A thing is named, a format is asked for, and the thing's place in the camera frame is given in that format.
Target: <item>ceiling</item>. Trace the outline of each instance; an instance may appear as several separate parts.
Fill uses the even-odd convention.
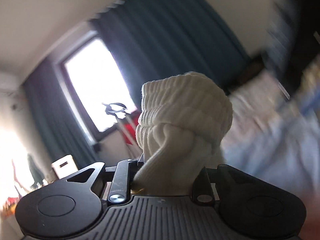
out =
[[[0,70],[23,81],[79,23],[115,0],[0,0]],[[264,39],[269,0],[207,0],[250,53]]]

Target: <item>window frame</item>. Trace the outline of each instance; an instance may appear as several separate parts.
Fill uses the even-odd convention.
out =
[[[87,39],[85,42],[83,42],[80,46],[76,47],[76,49],[72,50],[67,57],[65,57],[59,64],[61,73],[62,73],[62,77],[63,80],[66,84],[66,87],[70,93],[71,99],[73,101],[73,103],[75,104],[81,119],[83,120],[85,126],[87,127],[87,129],[89,130],[89,132],[91,133],[92,137],[97,141],[101,141],[103,140],[106,136],[108,136],[110,133],[113,133],[114,131],[117,130],[117,125],[116,123],[107,128],[106,130],[104,130],[103,132],[100,132],[98,130],[98,128],[96,127],[96,125],[94,124],[94,122],[92,121],[91,117],[89,116],[87,110],[85,109],[84,105],[82,104],[76,89],[74,88],[72,81],[70,79],[68,70],[66,68],[66,63],[68,62],[68,60],[70,60],[76,53],[78,53],[83,47],[85,47],[86,45],[88,45],[90,42],[92,42],[94,39],[101,39],[98,35],[92,36],[89,39]],[[134,111],[133,113],[130,114],[131,118],[136,117],[137,115],[139,115],[140,112],[139,111]]]

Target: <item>dark teal curtain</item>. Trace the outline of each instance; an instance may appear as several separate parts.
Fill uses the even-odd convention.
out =
[[[226,90],[248,60],[205,0],[126,0],[91,23],[138,108],[145,82],[196,71]]]
[[[99,161],[73,115],[49,58],[31,73],[23,88],[52,162],[69,154],[79,169]]]

